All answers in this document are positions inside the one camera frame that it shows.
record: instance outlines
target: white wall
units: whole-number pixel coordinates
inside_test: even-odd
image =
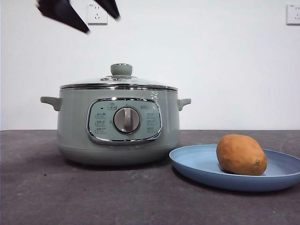
[[[85,18],[90,0],[73,0]],[[43,18],[35,0],[1,0],[1,129],[55,129],[39,102],[126,62],[192,98],[181,129],[300,129],[300,0],[118,0],[121,21],[85,35]]]

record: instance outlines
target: cooker handle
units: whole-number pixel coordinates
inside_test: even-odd
[[[55,111],[59,111],[61,104],[62,104],[62,98],[59,97],[41,97],[41,102],[46,103],[49,105],[52,105]]]
[[[185,105],[191,104],[191,102],[192,100],[190,98],[178,99],[177,100],[178,110],[181,111]]]

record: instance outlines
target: chrome trim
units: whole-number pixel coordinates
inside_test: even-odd
[[[158,108],[158,114],[159,114],[159,119],[160,119],[160,128],[157,131],[157,133],[149,138],[143,138],[143,139],[134,139],[134,140],[129,140],[129,139],[125,139],[125,140],[111,140],[111,139],[104,139],[104,138],[99,138],[96,137],[92,134],[91,130],[90,130],[90,126],[89,126],[89,121],[90,121],[90,112],[92,109],[92,106],[99,101],[116,101],[116,100],[127,100],[127,101],[144,101],[144,102],[153,102],[157,108]],[[88,133],[89,138],[99,144],[106,144],[106,145],[132,145],[132,144],[141,144],[141,143],[145,143],[145,142],[149,142],[149,141],[154,141],[156,139],[159,138],[161,131],[163,128],[163,120],[162,120],[162,115],[161,115],[161,110],[159,105],[157,104],[156,101],[153,101],[151,99],[145,99],[145,98],[135,98],[135,97],[112,97],[112,98],[100,98],[97,99],[95,101],[93,101],[88,109],[88,115],[87,115],[87,119],[86,119],[86,132]]]
[[[176,90],[166,90],[166,89],[154,89],[154,88],[131,88],[131,87],[86,87],[86,88],[63,88],[63,90],[155,90],[155,91],[165,91],[165,92],[175,92]]]
[[[152,89],[163,89],[163,90],[175,90],[177,88],[162,86],[162,85],[147,85],[147,84],[132,84],[132,83],[78,83],[78,84],[67,84],[60,86],[60,89],[65,88],[100,88],[100,87],[129,87],[129,88],[152,88]]]

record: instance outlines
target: wall socket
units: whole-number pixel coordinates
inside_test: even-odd
[[[88,25],[107,25],[107,12],[96,3],[87,6]]]
[[[300,25],[300,5],[286,6],[286,24]]]

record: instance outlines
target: dark countertop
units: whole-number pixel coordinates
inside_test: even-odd
[[[300,158],[300,131],[183,130],[181,146],[252,136]],[[130,167],[66,161],[55,130],[1,131],[2,225],[299,225],[300,184],[281,191],[222,190],[180,175],[170,159]]]

